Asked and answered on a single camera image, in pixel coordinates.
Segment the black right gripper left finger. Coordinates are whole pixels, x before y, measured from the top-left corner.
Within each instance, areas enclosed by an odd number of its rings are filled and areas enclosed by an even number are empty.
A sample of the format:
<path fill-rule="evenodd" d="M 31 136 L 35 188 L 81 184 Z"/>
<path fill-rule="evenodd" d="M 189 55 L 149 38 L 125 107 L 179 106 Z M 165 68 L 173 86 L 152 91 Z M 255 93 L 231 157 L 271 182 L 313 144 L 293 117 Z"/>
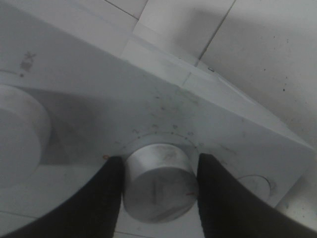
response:
<path fill-rule="evenodd" d="M 9 238 L 111 238 L 123 192 L 123 160 L 110 157 L 72 197 Z"/>

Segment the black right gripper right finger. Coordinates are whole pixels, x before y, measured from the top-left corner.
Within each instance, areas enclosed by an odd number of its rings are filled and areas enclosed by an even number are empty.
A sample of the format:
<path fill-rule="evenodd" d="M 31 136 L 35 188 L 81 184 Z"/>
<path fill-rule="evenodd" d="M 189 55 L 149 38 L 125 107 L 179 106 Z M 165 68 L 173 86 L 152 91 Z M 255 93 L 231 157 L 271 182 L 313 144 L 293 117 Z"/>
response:
<path fill-rule="evenodd" d="M 199 155 L 198 210 L 206 238 L 315 238 L 248 191 L 211 154 Z"/>

